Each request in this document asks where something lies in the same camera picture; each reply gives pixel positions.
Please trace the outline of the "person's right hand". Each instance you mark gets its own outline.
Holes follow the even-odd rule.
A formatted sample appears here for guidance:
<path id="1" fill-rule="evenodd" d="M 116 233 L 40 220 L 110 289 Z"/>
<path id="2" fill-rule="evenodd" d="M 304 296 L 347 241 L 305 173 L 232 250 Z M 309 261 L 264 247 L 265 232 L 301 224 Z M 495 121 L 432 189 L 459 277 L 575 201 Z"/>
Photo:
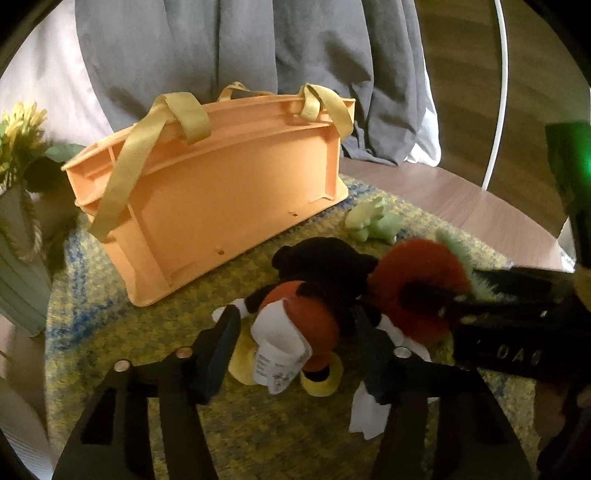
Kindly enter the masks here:
<path id="1" fill-rule="evenodd" d="M 564 428 L 563 412 L 566 394 L 554 387 L 537 382 L 534 398 L 534 428 L 544 442 L 556 437 Z"/>

